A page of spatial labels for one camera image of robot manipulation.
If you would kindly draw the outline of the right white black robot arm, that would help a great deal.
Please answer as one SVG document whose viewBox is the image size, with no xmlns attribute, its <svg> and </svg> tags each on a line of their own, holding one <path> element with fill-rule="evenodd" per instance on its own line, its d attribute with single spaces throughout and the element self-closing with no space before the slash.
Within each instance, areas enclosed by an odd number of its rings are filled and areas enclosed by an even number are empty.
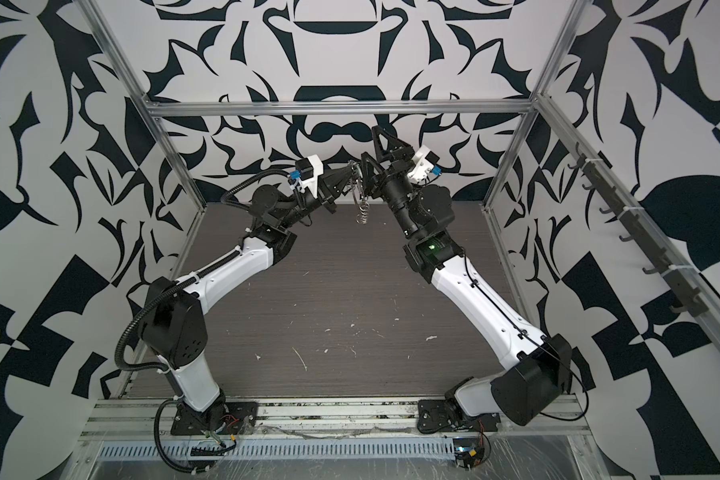
<svg viewBox="0 0 720 480">
<path fill-rule="evenodd" d="M 458 417 L 495 411 L 525 426 L 545 413 L 573 379 L 572 347 L 524 319 L 479 274 L 447 228 L 454 221 L 448 188 L 434 182 L 438 156 L 375 126 L 374 151 L 361 157 L 363 193 L 389 207 L 406 242 L 410 268 L 448 298 L 490 346 L 503 371 L 470 378 L 447 398 Z"/>
</svg>

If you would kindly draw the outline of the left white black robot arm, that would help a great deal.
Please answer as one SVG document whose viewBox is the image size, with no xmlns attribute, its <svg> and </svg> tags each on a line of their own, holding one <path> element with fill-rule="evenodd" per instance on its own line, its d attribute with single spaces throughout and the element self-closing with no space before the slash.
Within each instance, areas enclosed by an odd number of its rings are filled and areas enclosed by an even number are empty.
<svg viewBox="0 0 720 480">
<path fill-rule="evenodd" d="M 360 177 L 351 162 L 325 170 L 312 158 L 292 171 L 265 170 L 221 196 L 222 204 L 248 213 L 252 224 L 238 244 L 199 270 L 175 281 L 154 282 L 145 307 L 124 335 L 137 335 L 156 355 L 148 368 L 166 375 L 186 408 L 205 414 L 220 409 L 224 394 L 205 358 L 205 316 L 224 296 L 283 260 L 296 241 L 291 228 L 338 198 Z"/>
</svg>

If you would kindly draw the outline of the small green circuit board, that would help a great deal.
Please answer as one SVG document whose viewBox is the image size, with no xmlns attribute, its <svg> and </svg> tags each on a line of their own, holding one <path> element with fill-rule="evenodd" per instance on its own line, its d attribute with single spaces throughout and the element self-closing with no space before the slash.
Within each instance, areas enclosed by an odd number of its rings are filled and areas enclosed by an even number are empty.
<svg viewBox="0 0 720 480">
<path fill-rule="evenodd" d="M 490 439 L 481 436 L 455 439 L 454 464 L 458 468 L 472 470 L 485 463 L 492 454 Z"/>
</svg>

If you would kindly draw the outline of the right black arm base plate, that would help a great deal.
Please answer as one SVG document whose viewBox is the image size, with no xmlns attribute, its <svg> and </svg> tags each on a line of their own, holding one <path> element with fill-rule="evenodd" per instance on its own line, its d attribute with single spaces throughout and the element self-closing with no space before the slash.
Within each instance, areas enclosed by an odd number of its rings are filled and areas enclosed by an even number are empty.
<svg viewBox="0 0 720 480">
<path fill-rule="evenodd" d="M 447 432 L 497 432 L 498 413 L 467 416 L 453 400 L 419 400 L 416 428 L 424 435 Z"/>
</svg>

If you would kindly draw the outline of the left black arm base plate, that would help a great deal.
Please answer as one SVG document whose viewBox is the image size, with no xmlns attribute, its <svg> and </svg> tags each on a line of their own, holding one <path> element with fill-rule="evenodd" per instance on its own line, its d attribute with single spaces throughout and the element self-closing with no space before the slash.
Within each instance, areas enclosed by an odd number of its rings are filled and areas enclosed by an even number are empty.
<svg viewBox="0 0 720 480">
<path fill-rule="evenodd" d="M 224 404 L 217 401 L 207 410 L 199 412 L 180 402 L 170 433 L 173 436 L 201 435 L 206 431 L 214 431 L 219 435 L 240 434 L 256 425 L 258 407 L 259 403 L 255 401 Z"/>
</svg>

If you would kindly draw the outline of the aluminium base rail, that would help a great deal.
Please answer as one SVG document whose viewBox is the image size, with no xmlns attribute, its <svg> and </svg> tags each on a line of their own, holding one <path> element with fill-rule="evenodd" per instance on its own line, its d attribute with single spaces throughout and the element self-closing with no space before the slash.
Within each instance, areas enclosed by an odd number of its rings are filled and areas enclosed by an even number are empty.
<svg viewBox="0 0 720 480">
<path fill-rule="evenodd" d="M 417 397 L 264 398 L 254 413 L 233 413 L 222 421 L 235 435 L 251 439 L 348 439 L 417 437 Z M 155 398 L 96 403 L 81 440 L 150 440 L 161 401 Z M 503 414 L 494 422 L 499 435 L 589 435 L 576 397 L 564 395 L 527 425 Z"/>
</svg>

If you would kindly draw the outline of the black wall hook rail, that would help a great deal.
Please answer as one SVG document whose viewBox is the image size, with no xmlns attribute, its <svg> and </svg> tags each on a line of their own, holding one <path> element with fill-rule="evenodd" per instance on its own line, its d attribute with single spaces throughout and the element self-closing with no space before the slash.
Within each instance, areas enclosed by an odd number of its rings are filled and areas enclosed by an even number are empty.
<svg viewBox="0 0 720 480">
<path fill-rule="evenodd" d="M 695 268 L 674 250 L 647 210 L 638 204 L 603 159 L 587 156 L 579 145 L 575 147 L 575 155 L 575 163 L 570 167 L 580 170 L 589 181 L 584 186 L 586 190 L 596 191 L 604 200 L 606 206 L 600 212 L 615 218 L 626 230 L 620 240 L 635 243 L 648 260 L 643 273 L 659 275 L 677 298 L 670 310 L 693 317 L 709 312 L 699 282 L 693 278 Z"/>
</svg>

